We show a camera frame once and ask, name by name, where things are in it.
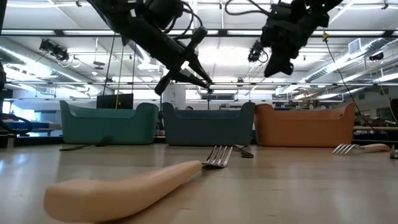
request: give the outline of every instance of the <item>fork tines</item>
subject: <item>fork tines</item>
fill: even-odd
[[[224,168],[227,166],[233,147],[215,146],[203,166]]]
[[[345,155],[345,154],[349,153],[350,150],[352,150],[355,147],[359,147],[359,145],[357,145],[357,144],[340,144],[331,153],[336,154],[336,155]]]

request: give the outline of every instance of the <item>orange bin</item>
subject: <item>orange bin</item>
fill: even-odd
[[[275,111],[271,105],[256,106],[257,142],[274,147],[336,147],[351,144],[355,104],[320,111]]]

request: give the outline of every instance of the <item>beige fork handle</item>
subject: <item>beige fork handle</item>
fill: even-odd
[[[361,146],[366,152],[389,152],[391,148],[385,144],[369,144]]]

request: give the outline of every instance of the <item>teal bin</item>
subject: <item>teal bin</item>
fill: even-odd
[[[251,143],[255,104],[241,110],[175,110],[163,104],[166,141],[172,146],[247,146]]]
[[[141,145],[154,141],[159,109],[141,103],[136,110],[80,108],[60,101],[63,140],[67,144],[98,144],[112,136],[111,144]]]

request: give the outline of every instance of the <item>ceiling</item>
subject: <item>ceiling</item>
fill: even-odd
[[[67,0],[8,0],[8,7],[4,21],[4,29],[109,29],[109,27],[97,15],[96,11],[86,2],[80,1],[82,7],[67,6],[53,7],[51,5],[74,5],[75,1]],[[194,11],[197,12],[207,29],[261,29],[267,17],[263,14],[247,14],[242,16],[230,16],[220,9],[219,0],[198,0],[187,1]],[[269,10],[273,0],[257,0],[260,5]],[[329,12],[331,24],[328,29],[366,29],[384,30],[398,28],[398,0],[388,0],[389,7],[382,10],[382,0],[344,0],[342,4]],[[229,10],[233,12],[253,10],[255,7],[247,1],[236,0],[230,5]],[[176,22],[175,29],[185,29],[190,17],[184,15]],[[39,45],[41,37],[0,37],[0,45],[4,39],[17,43],[21,47],[29,49],[37,55],[42,55]],[[86,77],[89,80],[103,82],[109,66],[109,53],[112,48],[113,38],[100,37],[96,48],[95,37],[46,37],[53,43],[66,47],[71,58],[75,56],[80,61],[80,66],[75,60],[67,69]],[[273,77],[264,79],[265,67],[255,67],[249,64],[247,58],[249,49],[256,40],[255,37],[207,37],[198,46],[199,59],[204,69],[213,78],[214,82],[235,82],[238,78],[244,78],[245,82],[301,82],[302,78],[308,75],[309,71],[321,67],[330,59],[330,54],[321,38],[310,38],[308,44],[300,50],[299,57],[292,60],[295,66],[291,76],[278,73]],[[329,47],[333,55],[339,55],[348,49],[348,44],[354,38],[330,38]],[[390,56],[395,55],[389,47]],[[44,58],[51,60],[54,66],[57,62],[51,55],[44,55]],[[140,69],[141,62],[133,61],[134,53],[130,47],[125,47],[121,39],[117,38],[114,43],[112,57],[110,58],[109,76],[118,81],[122,76],[122,82],[131,82],[134,72],[135,82],[157,82],[160,79],[158,70]],[[104,70],[95,70],[94,61],[103,62],[106,65]],[[364,60],[357,60],[341,68],[343,75],[348,77],[365,69]],[[327,75],[321,77],[322,82],[338,82],[340,76]],[[109,86],[110,89],[117,89],[117,85]],[[131,89],[131,86],[121,85],[120,89]],[[152,86],[137,85],[134,88],[148,89]],[[259,86],[257,90],[275,90],[275,86]]]

